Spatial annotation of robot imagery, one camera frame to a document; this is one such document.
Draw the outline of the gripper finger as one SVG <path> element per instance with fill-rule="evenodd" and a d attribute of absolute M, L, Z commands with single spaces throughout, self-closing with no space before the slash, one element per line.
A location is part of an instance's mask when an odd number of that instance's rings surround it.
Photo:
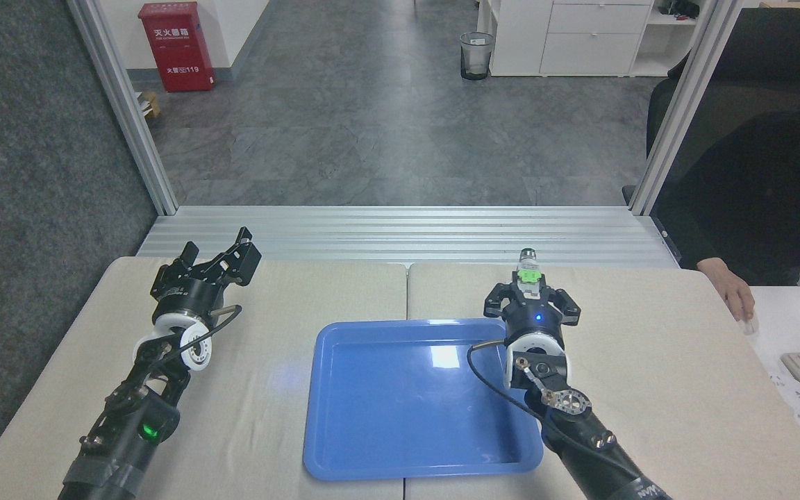
<path fill-rule="evenodd" d="M 225 287 L 232 283 L 245 287 L 251 282 L 261 259 L 263 255 L 253 243 L 253 234 L 242 226 L 233 246 L 210 262 L 205 262 L 198 270 L 198 278 Z"/>
<path fill-rule="evenodd" d="M 523 294 L 517 281 L 497 283 L 483 304 L 483 316 L 500 317 L 503 321 L 515 321 L 521 310 Z"/>
<path fill-rule="evenodd" d="M 580 322 L 581 308 L 568 292 L 562 288 L 547 285 L 546 276 L 540 276 L 540 301 L 552 305 L 560 314 L 559 325 L 577 326 Z"/>
<path fill-rule="evenodd" d="M 184 278 L 191 272 L 197 256 L 198 246 L 194 242 L 188 241 L 178 258 L 175 258 L 170 265 L 163 265 L 160 268 L 160 279 L 162 281 L 177 281 Z"/>

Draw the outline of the person's hand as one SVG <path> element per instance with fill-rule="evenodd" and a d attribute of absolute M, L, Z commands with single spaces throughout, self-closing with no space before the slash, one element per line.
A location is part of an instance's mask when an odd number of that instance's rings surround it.
<path fill-rule="evenodd" d="M 721 295 L 733 319 L 751 321 L 755 317 L 755 299 L 746 281 L 727 268 L 714 270 L 709 281 Z"/>

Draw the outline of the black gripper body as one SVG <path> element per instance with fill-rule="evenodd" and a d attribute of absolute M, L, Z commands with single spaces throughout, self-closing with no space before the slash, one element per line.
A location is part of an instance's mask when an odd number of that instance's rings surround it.
<path fill-rule="evenodd" d="M 505 344 L 517 341 L 527 333 L 543 333 L 553 338 L 558 344 L 564 344 L 561 325 L 558 320 L 560 314 L 552 305 L 543 301 L 528 300 L 523 303 L 520 316 L 515 321 L 504 321 L 507 326 L 507 339 Z"/>
<path fill-rule="evenodd" d="M 188 269 L 175 263 L 162 265 L 151 288 L 151 296 L 158 302 L 152 321 L 167 313 L 178 313 L 214 323 L 212 312 L 224 305 L 225 288 L 223 283 L 194 278 Z"/>

